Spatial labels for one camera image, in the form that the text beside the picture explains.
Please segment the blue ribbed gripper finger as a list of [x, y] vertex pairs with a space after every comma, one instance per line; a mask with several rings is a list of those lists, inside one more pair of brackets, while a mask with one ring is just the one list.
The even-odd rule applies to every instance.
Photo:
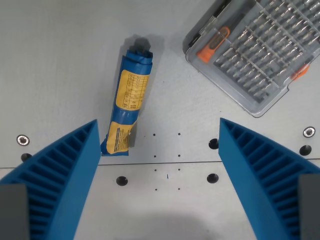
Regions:
[[96, 119], [34, 154], [1, 185], [26, 188], [32, 240], [72, 240], [100, 161]]
[[318, 166], [228, 119], [219, 123], [218, 154], [258, 240], [301, 236], [298, 179]]

